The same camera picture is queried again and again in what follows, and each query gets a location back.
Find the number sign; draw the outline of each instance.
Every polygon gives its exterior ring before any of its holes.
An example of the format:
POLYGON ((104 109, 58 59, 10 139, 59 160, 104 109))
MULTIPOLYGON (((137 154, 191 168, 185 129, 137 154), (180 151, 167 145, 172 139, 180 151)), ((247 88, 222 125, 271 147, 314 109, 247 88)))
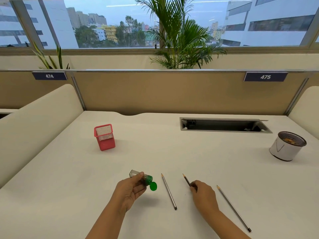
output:
POLYGON ((64 72, 33 71, 36 80, 67 80, 64 72))
POLYGON ((283 82, 287 72, 246 72, 244 81, 277 81, 283 82))

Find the white pen holder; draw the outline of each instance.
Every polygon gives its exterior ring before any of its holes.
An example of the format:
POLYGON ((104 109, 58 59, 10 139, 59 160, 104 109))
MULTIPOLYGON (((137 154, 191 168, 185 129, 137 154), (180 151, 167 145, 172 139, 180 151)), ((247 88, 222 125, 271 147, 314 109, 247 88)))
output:
POLYGON ((307 142, 293 132, 279 132, 269 152, 276 158, 283 161, 292 161, 307 142))

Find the cloudy sky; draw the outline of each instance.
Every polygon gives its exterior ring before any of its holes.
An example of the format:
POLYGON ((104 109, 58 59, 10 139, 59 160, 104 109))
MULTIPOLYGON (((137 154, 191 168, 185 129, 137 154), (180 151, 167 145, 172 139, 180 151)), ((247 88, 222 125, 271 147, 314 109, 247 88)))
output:
MULTIPOLYGON (((74 7, 76 11, 85 14, 97 13, 106 17, 108 25, 118 25, 120 21, 125 21, 125 16, 130 15, 138 22, 144 22, 150 26, 154 25, 154 20, 150 19, 147 11, 137 6, 135 0, 64 0, 66 7, 74 7)), ((209 27, 213 22, 218 21, 223 25, 226 8, 229 0, 194 0, 193 11, 190 18, 202 27, 209 27)))

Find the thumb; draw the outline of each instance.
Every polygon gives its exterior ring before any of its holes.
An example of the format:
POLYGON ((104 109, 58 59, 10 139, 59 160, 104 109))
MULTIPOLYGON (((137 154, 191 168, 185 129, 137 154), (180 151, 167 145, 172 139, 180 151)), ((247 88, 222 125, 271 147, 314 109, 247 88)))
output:
POLYGON ((193 186, 190 186, 190 191, 192 192, 193 196, 197 193, 196 189, 193 186))
POLYGON ((144 172, 140 172, 139 174, 133 176, 133 177, 131 178, 131 181, 135 184, 135 183, 137 183, 138 181, 140 181, 140 180, 143 178, 143 176, 144 176, 144 172))

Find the palm plant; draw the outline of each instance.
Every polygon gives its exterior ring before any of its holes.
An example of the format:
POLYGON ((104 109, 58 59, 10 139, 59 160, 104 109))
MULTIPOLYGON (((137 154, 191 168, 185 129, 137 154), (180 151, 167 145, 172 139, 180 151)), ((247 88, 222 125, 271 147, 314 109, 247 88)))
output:
MULTIPOLYGON (((35 42, 33 42, 33 46, 36 50, 36 52, 35 51, 33 51, 33 52, 35 53, 36 56, 38 56, 38 58, 42 61, 42 63, 45 65, 45 67, 47 69, 58 69, 58 66, 55 64, 54 60, 51 58, 50 55, 48 55, 48 57, 52 63, 52 66, 46 60, 44 53, 38 48, 38 46, 35 44, 35 42)), ((57 54, 58 60, 59 60, 59 68, 63 69, 62 50, 61 50, 61 47, 59 47, 58 45, 56 45, 56 54, 57 54)))
POLYGON ((216 45, 207 45, 205 40, 211 38, 208 28, 203 28, 189 20, 193 0, 136 0, 143 9, 150 12, 151 17, 157 16, 162 30, 149 30, 146 37, 152 37, 164 48, 157 50, 156 58, 150 58, 167 69, 199 68, 203 62, 213 60, 212 54, 226 54, 216 45))

